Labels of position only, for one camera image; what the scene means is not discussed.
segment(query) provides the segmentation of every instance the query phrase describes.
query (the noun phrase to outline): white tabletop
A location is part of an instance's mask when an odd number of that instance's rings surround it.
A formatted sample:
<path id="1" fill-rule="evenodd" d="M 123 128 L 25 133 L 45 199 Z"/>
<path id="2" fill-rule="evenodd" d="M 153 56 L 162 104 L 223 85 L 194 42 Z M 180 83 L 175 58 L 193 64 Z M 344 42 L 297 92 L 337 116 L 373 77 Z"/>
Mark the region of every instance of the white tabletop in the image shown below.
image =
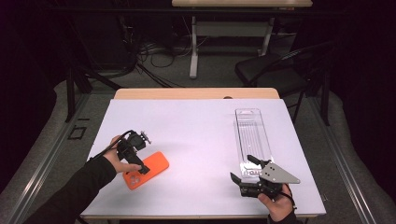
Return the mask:
<path id="1" fill-rule="evenodd" d="M 173 0 L 174 7 L 311 7 L 311 0 Z"/>
<path id="2" fill-rule="evenodd" d="M 129 130 L 145 131 L 167 170 L 137 189 L 122 174 L 100 190 L 84 218 L 266 217 L 257 199 L 241 197 L 230 172 L 241 175 L 234 132 L 236 108 L 259 108 L 275 163 L 301 180 L 290 185 L 301 217 L 325 214 L 300 142 L 283 102 L 277 99 L 112 100 L 89 157 Z"/>

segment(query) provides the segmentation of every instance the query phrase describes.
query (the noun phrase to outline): black sleeve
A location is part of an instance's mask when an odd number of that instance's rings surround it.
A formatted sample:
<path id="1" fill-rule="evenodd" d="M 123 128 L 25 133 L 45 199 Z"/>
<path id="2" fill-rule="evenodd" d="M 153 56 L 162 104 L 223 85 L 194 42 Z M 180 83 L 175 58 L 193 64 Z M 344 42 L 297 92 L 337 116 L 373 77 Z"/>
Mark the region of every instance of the black sleeve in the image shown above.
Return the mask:
<path id="1" fill-rule="evenodd" d="M 268 217 L 269 218 L 269 223 L 271 224 L 303 224 L 302 221 L 297 220 L 296 215 L 294 214 L 294 210 L 291 211 L 285 218 L 283 218 L 282 220 L 275 222 L 271 219 L 271 216 Z"/>
<path id="2" fill-rule="evenodd" d="M 75 223 L 76 217 L 117 172 L 104 157 L 87 162 L 24 223 Z"/>

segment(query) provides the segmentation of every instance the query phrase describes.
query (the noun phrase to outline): orange phone case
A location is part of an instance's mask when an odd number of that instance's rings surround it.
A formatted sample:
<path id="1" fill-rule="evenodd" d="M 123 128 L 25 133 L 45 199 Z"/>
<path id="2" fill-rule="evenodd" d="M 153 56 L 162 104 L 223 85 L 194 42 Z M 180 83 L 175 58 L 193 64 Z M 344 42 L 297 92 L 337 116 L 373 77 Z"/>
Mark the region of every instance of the orange phone case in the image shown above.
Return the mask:
<path id="1" fill-rule="evenodd" d="M 149 168 L 149 172 L 145 175 L 140 174 L 138 171 L 124 172 L 122 174 L 129 189 L 136 189 L 169 167 L 168 160 L 160 151 L 145 158 L 143 163 Z"/>

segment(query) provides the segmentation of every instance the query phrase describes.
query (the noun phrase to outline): clear plastic container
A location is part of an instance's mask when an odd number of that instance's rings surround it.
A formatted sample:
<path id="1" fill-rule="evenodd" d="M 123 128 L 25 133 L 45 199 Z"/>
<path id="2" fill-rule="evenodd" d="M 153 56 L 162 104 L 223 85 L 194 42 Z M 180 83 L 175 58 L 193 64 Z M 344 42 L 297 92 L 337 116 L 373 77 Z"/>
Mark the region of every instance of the clear plastic container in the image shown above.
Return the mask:
<path id="1" fill-rule="evenodd" d="M 258 178 L 262 168 L 248 161 L 248 155 L 259 160 L 274 161 L 260 109 L 236 109 L 234 127 L 242 178 Z"/>

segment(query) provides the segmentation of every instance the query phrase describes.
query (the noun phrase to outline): chair leg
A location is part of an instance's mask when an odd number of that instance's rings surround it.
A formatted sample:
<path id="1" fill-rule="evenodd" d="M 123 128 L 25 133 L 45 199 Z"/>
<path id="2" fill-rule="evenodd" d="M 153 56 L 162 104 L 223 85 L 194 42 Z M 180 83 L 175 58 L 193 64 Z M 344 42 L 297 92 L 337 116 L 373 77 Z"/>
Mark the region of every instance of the chair leg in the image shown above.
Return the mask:
<path id="1" fill-rule="evenodd" d="M 297 105 L 296 105 L 296 109 L 294 110 L 293 119 L 291 120 L 293 123 L 296 122 L 298 110 L 300 109 L 300 104 L 301 104 L 301 101 L 303 100 L 304 93 L 305 93 L 305 91 L 301 91 L 301 92 L 300 92 L 300 96 L 299 96 L 299 98 L 298 98 L 298 102 L 297 102 Z"/>

